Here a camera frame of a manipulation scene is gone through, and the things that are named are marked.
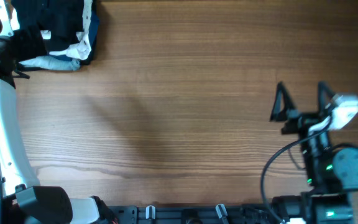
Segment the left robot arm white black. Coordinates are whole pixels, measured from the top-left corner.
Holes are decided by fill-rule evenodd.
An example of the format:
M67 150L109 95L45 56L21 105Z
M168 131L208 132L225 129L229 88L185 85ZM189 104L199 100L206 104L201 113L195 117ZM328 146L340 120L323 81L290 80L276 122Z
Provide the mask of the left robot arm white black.
M118 223L99 197L75 199L61 187L43 186L30 165L14 80L25 77L18 62L45 54L36 26L12 30L9 19L0 17L0 223Z

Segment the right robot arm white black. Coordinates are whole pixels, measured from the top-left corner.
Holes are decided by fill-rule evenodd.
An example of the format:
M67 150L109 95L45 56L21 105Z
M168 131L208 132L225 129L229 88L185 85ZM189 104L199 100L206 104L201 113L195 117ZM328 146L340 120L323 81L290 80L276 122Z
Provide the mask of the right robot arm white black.
M265 164L260 176L260 193L273 223L353 223L351 194L358 192L358 146L348 142L332 145L330 131L340 130L358 113L358 96L340 94L325 82L318 83L318 109L300 112L283 82L276 88L270 120L283 122L282 134L296 134L298 140L279 149ZM268 200L265 175L284 152L299 146L312 188L299 196Z

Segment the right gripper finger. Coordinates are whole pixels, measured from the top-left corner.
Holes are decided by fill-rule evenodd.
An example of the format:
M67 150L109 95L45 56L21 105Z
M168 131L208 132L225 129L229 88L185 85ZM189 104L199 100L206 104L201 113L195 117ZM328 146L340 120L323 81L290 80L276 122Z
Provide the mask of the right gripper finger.
M296 106L283 82L279 82L276 88L270 121L284 122L296 118Z
M326 107L336 92L324 81L318 83L318 112L320 115L325 114Z

